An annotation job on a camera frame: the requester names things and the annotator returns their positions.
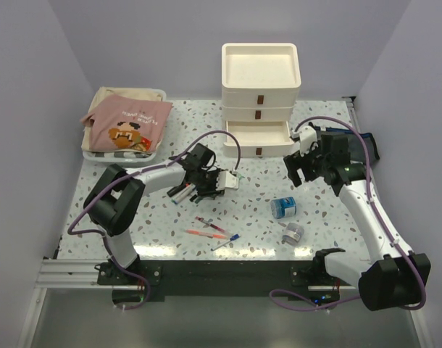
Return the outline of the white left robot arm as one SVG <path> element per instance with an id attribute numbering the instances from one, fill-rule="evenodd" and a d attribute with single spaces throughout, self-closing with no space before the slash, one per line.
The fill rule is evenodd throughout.
<path id="1" fill-rule="evenodd" d="M 158 165 L 129 173 L 119 165 L 106 168 L 83 205 L 83 214 L 97 226 L 92 233 L 101 236 L 109 255 L 105 278 L 132 284 L 144 277 L 141 260 L 133 246 L 130 226 L 141 198 L 168 188 L 189 189 L 198 198 L 215 198 L 225 193 L 220 177 L 225 170 L 215 169 L 216 154 L 203 144 L 171 157 Z"/>

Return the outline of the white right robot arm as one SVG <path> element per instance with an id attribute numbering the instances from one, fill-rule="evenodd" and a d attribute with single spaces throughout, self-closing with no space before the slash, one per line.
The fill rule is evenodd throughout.
<path id="1" fill-rule="evenodd" d="M 367 172 L 368 159 L 351 158 L 346 134 L 306 126 L 294 140 L 298 149 L 284 158 L 293 185 L 322 178 L 353 217 L 370 256 L 361 261 L 338 247 L 320 250 L 312 260 L 313 279 L 327 285 L 339 278 L 354 286 L 371 311 L 423 305 L 430 261 L 413 251 L 385 213 Z"/>

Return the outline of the cream drawer organizer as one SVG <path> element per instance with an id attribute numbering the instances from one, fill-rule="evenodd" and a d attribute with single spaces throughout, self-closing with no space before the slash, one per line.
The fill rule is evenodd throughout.
<path id="1" fill-rule="evenodd" d="M 301 87 L 299 55 L 292 43 L 222 46 L 222 119 L 231 135 L 225 154 L 282 157 L 293 145 L 289 121 Z"/>

